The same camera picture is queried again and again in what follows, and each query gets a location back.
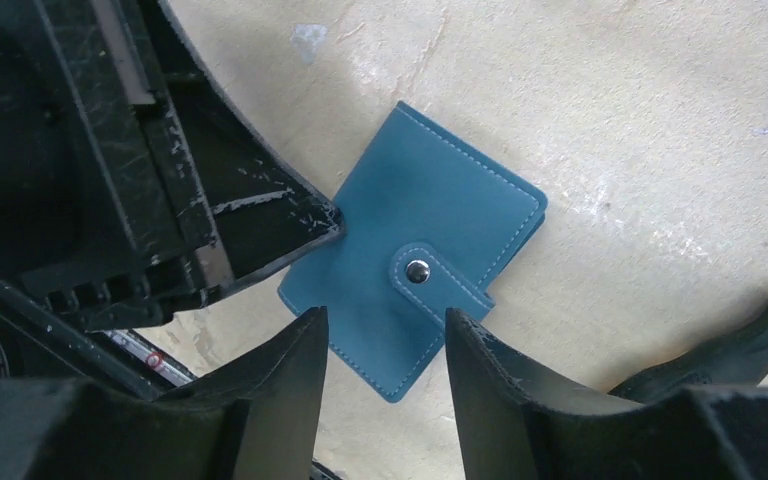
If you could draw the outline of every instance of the white scuff mark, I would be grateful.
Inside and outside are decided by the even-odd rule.
[[[768,127],[753,128],[752,135],[755,135],[756,137],[768,135]]]
[[[293,27],[290,42],[302,57],[302,63],[313,65],[316,60],[316,53],[322,42],[325,41],[327,34],[328,27],[317,23],[298,23]]]
[[[449,10],[443,8],[440,12],[440,26],[437,27],[437,32],[434,36],[425,43],[425,47],[419,52],[419,57],[414,61],[414,69],[407,75],[399,75],[396,78],[396,88],[393,90],[394,94],[410,94],[416,91],[416,84],[421,79],[422,74],[425,73],[425,69],[428,67],[428,63],[434,57],[437,52],[437,46],[443,39],[446,32],[446,27],[449,25],[450,15]]]
[[[629,236],[643,236],[648,243],[666,254],[712,263],[710,249],[683,220],[670,222],[660,216],[647,218],[648,215],[642,213],[621,217],[622,213],[618,212],[622,210],[614,208],[611,203],[608,188],[610,181],[607,178],[588,182],[582,177],[578,179],[578,186],[558,181],[550,183],[548,189],[560,193],[568,210],[589,217],[594,224],[603,225],[619,238],[629,240]]]
[[[220,203],[219,205],[215,205],[211,211],[214,215],[219,215],[220,213],[224,211],[233,212],[234,210],[237,210],[238,208],[247,207],[250,205],[257,205],[260,203],[266,203],[271,202],[273,200],[278,200],[279,198],[284,198],[288,194],[292,193],[292,189],[284,189],[284,190],[278,190],[277,192],[269,192],[269,193],[262,193],[260,195],[254,195],[251,197],[245,197],[245,198],[238,198],[236,200],[231,200],[230,202],[224,202]]]
[[[363,30],[363,27],[364,27],[364,25],[365,25],[365,24],[364,24],[363,22],[360,22],[360,23],[358,24],[358,26],[357,26],[357,27],[355,27],[355,28],[353,28],[353,29],[349,30],[349,31],[348,31],[348,32],[346,32],[346,33],[341,33],[341,34],[340,34],[340,35],[337,37],[337,40],[335,40],[335,41],[334,41],[334,43],[343,43],[343,42],[344,42],[346,39],[350,38],[352,35],[354,35],[354,34],[356,34],[357,32],[359,32],[359,31]]]
[[[338,29],[341,25],[343,25],[343,21],[346,19],[346,17],[349,15],[349,12],[354,8],[356,1],[352,0],[348,4],[346,4],[345,7],[343,7],[343,11],[340,12],[340,16],[334,19],[333,27],[335,29]]]

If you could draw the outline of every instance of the blue leather wallet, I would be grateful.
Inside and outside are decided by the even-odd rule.
[[[331,348],[390,402],[443,345],[446,308],[478,320],[490,312],[487,285],[547,203],[401,102],[334,202],[346,236],[295,262],[278,293],[297,315],[326,306]]]

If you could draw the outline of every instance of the wallet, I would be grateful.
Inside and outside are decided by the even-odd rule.
[[[399,102],[334,202],[346,236],[296,261],[278,294],[328,308],[331,349],[399,401],[443,345],[445,311],[486,289],[542,224],[546,196]]]

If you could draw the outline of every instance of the black plastic part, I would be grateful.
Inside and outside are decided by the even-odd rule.
[[[18,355],[7,355],[10,377],[86,376],[144,400],[174,388],[106,335],[78,330],[6,282],[0,282],[0,343],[19,346]]]
[[[768,305],[747,325],[713,338],[669,362],[647,368],[609,393],[656,402],[685,385],[758,385],[768,374]]]
[[[0,31],[0,276],[61,261],[77,239],[75,154],[33,58]]]
[[[199,65],[156,0],[0,0],[1,280],[154,326],[341,234]]]
[[[313,466],[311,467],[311,470],[310,470],[310,480],[341,480],[341,479],[339,475],[337,475],[336,473],[332,472],[321,463],[314,460]]]
[[[640,405],[573,382],[453,309],[446,360],[468,480],[768,479],[768,389],[694,386]]]
[[[0,380],[0,478],[308,478],[327,350],[320,308],[155,403]]]

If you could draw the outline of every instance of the metal snap button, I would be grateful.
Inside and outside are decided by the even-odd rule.
[[[405,268],[405,275],[411,283],[425,283],[431,276],[431,267],[422,260],[412,260]]]

